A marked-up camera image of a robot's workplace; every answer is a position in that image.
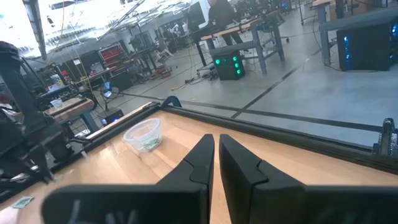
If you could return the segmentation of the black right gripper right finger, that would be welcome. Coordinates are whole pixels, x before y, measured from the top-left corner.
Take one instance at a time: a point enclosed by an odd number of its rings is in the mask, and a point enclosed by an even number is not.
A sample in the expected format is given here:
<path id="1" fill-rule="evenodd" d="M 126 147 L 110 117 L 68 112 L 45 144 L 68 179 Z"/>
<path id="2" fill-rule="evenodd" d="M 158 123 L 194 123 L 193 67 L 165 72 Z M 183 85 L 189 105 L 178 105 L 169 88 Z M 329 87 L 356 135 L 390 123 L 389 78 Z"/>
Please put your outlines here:
<path id="1" fill-rule="evenodd" d="M 397 187 L 306 185 L 220 136 L 232 223 L 397 223 Z"/>

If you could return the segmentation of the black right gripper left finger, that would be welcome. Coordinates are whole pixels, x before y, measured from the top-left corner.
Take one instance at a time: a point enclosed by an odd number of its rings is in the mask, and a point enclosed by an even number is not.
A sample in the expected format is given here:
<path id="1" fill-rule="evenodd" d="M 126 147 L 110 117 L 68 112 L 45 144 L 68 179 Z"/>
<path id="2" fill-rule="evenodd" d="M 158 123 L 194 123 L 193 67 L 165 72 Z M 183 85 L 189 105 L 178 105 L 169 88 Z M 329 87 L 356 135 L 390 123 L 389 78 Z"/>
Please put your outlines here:
<path id="1" fill-rule="evenodd" d="M 215 141 L 204 135 L 152 185 L 68 185 L 45 197 L 44 223 L 209 223 Z"/>

